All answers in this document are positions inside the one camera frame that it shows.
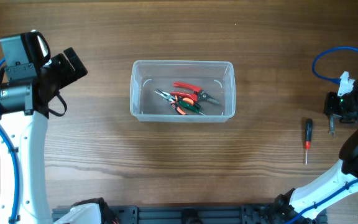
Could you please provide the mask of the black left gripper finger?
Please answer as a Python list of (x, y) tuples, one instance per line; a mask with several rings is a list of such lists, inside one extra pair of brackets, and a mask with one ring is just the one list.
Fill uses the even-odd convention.
[(88, 74), (86, 67), (83, 65), (79, 56), (76, 54), (72, 47), (63, 51), (67, 56), (68, 61), (73, 67), (73, 71), (70, 74), (71, 80), (77, 80)]
[(61, 81), (59, 78), (49, 78), (47, 81), (47, 90), (49, 93), (59, 93)]

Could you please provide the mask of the silver wrench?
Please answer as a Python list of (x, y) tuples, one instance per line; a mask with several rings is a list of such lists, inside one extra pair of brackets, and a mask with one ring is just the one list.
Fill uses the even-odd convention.
[(336, 135), (335, 120), (336, 120), (336, 115), (332, 114), (332, 115), (329, 116), (329, 134), (331, 136)]

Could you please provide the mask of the black red screwdriver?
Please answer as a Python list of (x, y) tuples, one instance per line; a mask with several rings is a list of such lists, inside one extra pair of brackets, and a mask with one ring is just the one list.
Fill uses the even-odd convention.
[(313, 132), (313, 120), (307, 119), (305, 122), (305, 165), (308, 164), (308, 152), (311, 145), (312, 132)]

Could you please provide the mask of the clear plastic container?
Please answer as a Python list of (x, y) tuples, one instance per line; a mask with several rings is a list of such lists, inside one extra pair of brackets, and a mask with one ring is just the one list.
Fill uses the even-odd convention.
[(234, 67), (225, 61), (138, 60), (130, 112), (139, 121), (223, 123), (236, 112)]

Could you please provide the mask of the orange black needle-nose pliers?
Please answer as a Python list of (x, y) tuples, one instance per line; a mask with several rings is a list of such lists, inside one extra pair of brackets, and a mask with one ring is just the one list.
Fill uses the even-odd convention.
[(197, 107), (200, 110), (200, 107), (197, 103), (195, 103), (192, 99), (184, 97), (184, 96), (178, 96), (178, 95), (171, 95), (165, 91), (156, 89), (154, 90), (154, 92), (158, 95), (160, 95), (161, 97), (163, 97), (165, 100), (167, 100), (170, 104), (170, 106), (179, 114), (179, 115), (187, 115), (187, 113), (185, 113), (185, 111), (181, 108), (182, 106), (180, 106), (178, 104), (179, 100), (183, 100), (195, 107)]

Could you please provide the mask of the green handled screwdriver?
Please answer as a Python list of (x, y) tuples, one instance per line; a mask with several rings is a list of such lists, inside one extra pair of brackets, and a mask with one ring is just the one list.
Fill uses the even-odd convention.
[(182, 106), (182, 107), (194, 112), (194, 113), (201, 114), (201, 115), (204, 116), (204, 113), (202, 113), (197, 107), (195, 107), (195, 106), (193, 106), (193, 105), (191, 105), (191, 104), (189, 104), (189, 103), (187, 103), (187, 102), (185, 102), (183, 100), (179, 100), (178, 104), (180, 106)]

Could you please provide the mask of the red handled wire cutters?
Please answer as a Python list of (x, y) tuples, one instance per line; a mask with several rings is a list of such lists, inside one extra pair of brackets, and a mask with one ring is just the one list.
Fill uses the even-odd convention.
[(192, 99), (194, 102), (199, 103), (200, 101), (208, 101), (210, 103), (213, 103), (215, 105), (219, 104), (219, 101), (215, 98), (213, 98), (211, 95), (206, 93), (201, 87), (192, 85), (189, 83), (184, 82), (174, 82), (173, 87), (176, 88), (184, 88), (187, 90), (191, 90), (190, 92), (183, 92), (183, 91), (172, 91), (171, 95), (178, 95), (178, 96), (184, 96), (187, 98)]

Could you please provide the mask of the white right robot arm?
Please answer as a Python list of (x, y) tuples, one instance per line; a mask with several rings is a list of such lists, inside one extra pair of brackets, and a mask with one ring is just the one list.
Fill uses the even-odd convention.
[[(358, 121), (358, 79), (351, 80), (343, 73), (339, 90), (326, 97), (324, 113), (331, 126), (335, 121)], [(270, 223), (312, 223), (325, 208), (357, 192), (358, 129), (343, 144), (335, 165), (310, 184), (279, 195), (268, 219)]]

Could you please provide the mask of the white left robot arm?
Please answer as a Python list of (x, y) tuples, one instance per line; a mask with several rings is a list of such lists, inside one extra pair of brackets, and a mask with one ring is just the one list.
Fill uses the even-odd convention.
[(73, 48), (51, 55), (37, 30), (1, 37), (0, 223), (51, 223), (44, 147), (49, 107), (88, 71)]

